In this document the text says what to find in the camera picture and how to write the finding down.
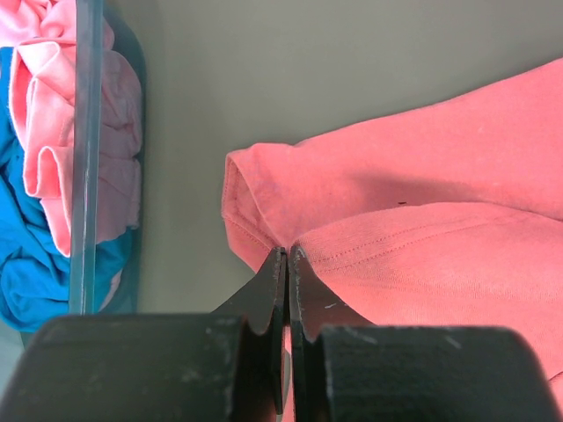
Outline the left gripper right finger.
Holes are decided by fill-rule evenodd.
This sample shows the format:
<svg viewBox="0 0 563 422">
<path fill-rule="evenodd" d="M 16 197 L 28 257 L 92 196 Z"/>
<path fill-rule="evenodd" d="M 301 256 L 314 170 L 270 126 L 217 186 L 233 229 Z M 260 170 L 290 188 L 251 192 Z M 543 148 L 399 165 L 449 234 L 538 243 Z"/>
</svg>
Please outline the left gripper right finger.
<svg viewBox="0 0 563 422">
<path fill-rule="evenodd" d="M 516 332 L 372 324 L 316 275 L 300 247 L 287 275 L 296 420 L 561 420 Z"/>
</svg>

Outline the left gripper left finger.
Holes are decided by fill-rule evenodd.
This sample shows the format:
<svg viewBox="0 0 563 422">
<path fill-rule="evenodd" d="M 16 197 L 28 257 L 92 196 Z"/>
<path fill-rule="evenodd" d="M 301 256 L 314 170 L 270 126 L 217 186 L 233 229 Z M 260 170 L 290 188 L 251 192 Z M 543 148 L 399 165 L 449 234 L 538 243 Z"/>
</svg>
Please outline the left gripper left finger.
<svg viewBox="0 0 563 422">
<path fill-rule="evenodd" d="M 32 338 L 4 421 L 274 421 L 287 254 L 209 313 L 64 316 Z"/>
</svg>

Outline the salmon pink t-shirt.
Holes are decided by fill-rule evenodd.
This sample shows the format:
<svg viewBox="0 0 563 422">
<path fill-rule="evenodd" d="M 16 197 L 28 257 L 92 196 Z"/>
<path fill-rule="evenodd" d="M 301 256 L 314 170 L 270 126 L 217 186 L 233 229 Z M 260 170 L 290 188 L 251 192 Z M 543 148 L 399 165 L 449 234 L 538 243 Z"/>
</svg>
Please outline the salmon pink t-shirt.
<svg viewBox="0 0 563 422">
<path fill-rule="evenodd" d="M 562 414 L 562 62 L 225 160 L 230 248 L 300 247 L 375 325 L 500 327 Z"/>
</svg>

